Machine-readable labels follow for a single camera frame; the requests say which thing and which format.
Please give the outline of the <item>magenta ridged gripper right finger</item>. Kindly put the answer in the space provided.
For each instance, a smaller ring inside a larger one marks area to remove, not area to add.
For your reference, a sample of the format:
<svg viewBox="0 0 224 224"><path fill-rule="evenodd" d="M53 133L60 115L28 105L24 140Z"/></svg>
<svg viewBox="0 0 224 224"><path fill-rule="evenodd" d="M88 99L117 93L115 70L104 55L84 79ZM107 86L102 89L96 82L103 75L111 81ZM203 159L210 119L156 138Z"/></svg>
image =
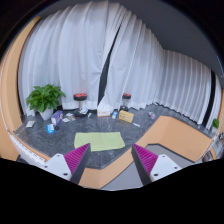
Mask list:
<svg viewBox="0 0 224 224"><path fill-rule="evenodd" d="M181 170L167 155L156 155L137 144L132 145L131 154L143 185Z"/></svg>

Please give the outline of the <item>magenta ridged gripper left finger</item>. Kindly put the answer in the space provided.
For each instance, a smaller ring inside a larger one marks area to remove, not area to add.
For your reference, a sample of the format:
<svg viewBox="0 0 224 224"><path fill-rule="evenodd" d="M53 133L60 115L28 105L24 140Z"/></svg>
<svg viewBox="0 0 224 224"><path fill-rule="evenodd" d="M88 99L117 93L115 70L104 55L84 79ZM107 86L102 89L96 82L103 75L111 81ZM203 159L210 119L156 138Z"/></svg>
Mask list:
<svg viewBox="0 0 224 224"><path fill-rule="evenodd" d="M65 155L57 153L43 165L43 169L74 184L78 184L90 153L90 144L82 145Z"/></svg>

